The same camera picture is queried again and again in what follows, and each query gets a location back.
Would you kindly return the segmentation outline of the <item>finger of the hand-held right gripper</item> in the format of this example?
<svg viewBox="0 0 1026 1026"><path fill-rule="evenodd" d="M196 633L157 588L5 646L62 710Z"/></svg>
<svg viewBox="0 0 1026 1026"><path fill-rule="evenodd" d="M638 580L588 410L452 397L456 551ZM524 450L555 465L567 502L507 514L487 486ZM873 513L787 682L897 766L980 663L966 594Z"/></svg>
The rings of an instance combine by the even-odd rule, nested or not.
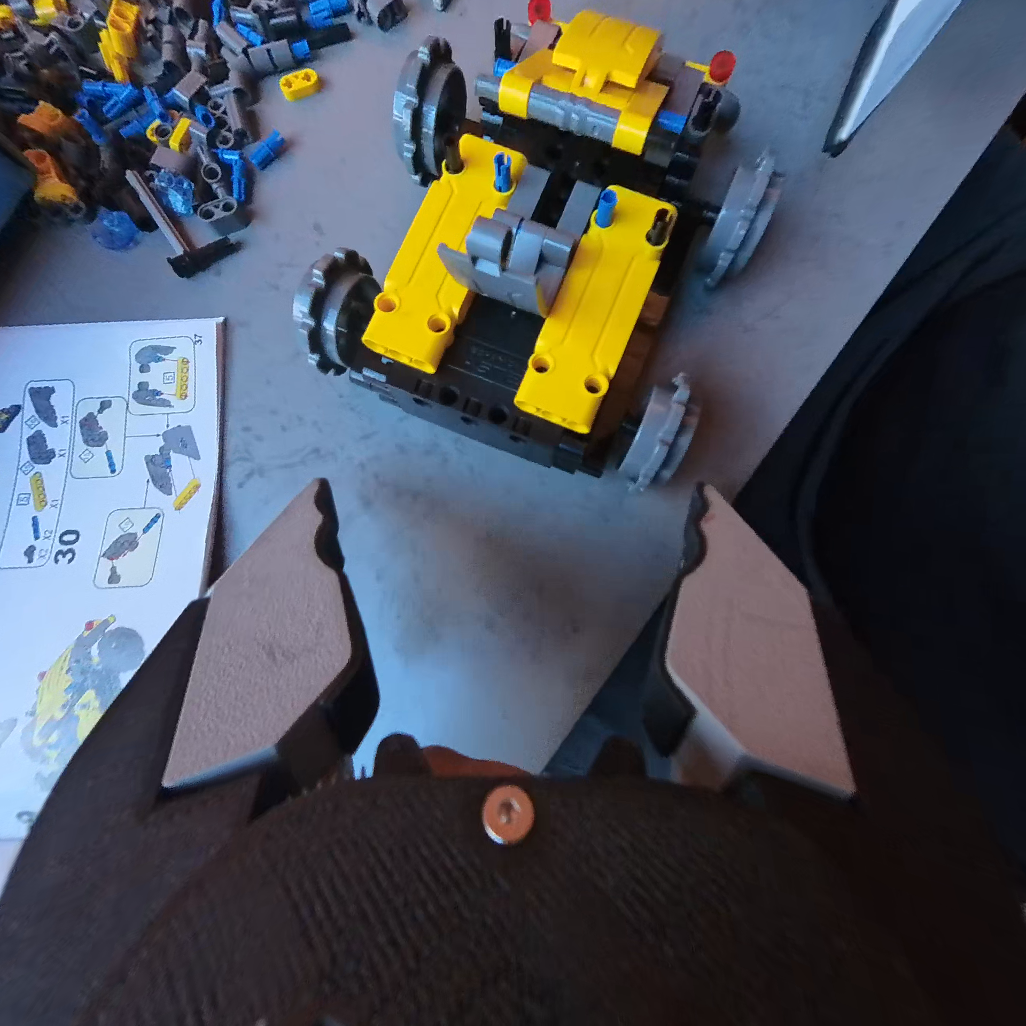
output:
<svg viewBox="0 0 1026 1026"><path fill-rule="evenodd" d="M960 1L887 1L867 33L824 141L840 155L946 26Z"/></svg>

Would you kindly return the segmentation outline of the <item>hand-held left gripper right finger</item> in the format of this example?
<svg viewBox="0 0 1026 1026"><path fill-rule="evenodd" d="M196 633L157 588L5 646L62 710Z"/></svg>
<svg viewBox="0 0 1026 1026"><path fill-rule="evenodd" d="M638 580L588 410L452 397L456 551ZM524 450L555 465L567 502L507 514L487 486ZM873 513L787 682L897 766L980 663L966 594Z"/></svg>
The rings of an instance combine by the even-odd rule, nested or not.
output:
<svg viewBox="0 0 1026 1026"><path fill-rule="evenodd" d="M643 724L686 787L722 792L757 774L856 792L808 593L705 483L690 495Z"/></svg>

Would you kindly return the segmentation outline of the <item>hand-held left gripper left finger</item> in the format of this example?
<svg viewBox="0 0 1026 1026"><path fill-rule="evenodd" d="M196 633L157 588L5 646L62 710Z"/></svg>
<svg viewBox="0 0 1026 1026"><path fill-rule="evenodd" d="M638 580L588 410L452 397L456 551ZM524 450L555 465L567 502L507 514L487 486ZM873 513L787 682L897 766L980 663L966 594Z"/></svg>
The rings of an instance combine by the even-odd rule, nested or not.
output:
<svg viewBox="0 0 1026 1026"><path fill-rule="evenodd" d="M211 587L163 789L354 776L379 690L339 528L329 482L315 479Z"/></svg>

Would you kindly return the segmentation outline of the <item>grey toy wheel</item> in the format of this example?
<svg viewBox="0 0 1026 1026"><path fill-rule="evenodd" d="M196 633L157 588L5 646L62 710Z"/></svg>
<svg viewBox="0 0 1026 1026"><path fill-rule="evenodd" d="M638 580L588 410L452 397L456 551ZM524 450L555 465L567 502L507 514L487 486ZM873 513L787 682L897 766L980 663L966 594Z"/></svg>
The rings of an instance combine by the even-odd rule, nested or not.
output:
<svg viewBox="0 0 1026 1026"><path fill-rule="evenodd" d="M771 149L737 168L696 256L696 270L706 289L717 289L747 267L779 203L783 183Z"/></svg>

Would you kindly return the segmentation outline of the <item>yellow toy brick car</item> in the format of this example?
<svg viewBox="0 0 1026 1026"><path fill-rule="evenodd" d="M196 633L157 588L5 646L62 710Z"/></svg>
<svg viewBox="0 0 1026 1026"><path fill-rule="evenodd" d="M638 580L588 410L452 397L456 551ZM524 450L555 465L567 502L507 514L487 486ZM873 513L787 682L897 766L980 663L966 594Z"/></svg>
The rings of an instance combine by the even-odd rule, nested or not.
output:
<svg viewBox="0 0 1026 1026"><path fill-rule="evenodd" d="M722 209L690 184L731 130L731 50L677 58L602 11L494 22L494 71L470 89L448 41L401 67L392 127L426 188L378 281L340 248L301 280L312 365L409 415L543 467L631 491L669 481L699 406L686 374L637 399L698 229Z"/></svg>

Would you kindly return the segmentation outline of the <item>person's black top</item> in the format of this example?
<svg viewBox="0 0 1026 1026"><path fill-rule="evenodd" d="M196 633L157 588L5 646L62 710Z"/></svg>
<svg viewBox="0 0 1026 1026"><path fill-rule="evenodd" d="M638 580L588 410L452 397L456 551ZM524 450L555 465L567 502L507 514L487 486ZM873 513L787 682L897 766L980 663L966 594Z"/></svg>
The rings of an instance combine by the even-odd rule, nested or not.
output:
<svg viewBox="0 0 1026 1026"><path fill-rule="evenodd" d="M1024 969L1024 395L879 378L853 404L815 494L812 556L874 669L943 748Z"/></svg>

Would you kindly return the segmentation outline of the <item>white instruction booklet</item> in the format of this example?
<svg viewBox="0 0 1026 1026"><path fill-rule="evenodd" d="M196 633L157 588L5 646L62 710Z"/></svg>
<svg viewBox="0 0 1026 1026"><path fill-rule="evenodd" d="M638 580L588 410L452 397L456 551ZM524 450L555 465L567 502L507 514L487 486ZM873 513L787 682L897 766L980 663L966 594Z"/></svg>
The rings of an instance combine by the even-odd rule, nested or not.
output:
<svg viewBox="0 0 1026 1026"><path fill-rule="evenodd" d="M225 331L2 328L2 845L206 588Z"/></svg>

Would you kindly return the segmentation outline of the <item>pile of dark brick pieces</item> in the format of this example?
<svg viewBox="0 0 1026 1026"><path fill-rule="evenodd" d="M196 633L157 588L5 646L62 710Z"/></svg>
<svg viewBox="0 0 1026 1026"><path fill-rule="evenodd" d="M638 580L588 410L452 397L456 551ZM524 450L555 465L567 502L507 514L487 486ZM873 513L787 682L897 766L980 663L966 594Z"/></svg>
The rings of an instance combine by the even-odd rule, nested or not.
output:
<svg viewBox="0 0 1026 1026"><path fill-rule="evenodd" d="M177 277L206 271L286 145L259 135L261 82L349 41L351 15L387 32L407 2L2 2L2 148L36 174L33 216L113 251L157 230Z"/></svg>

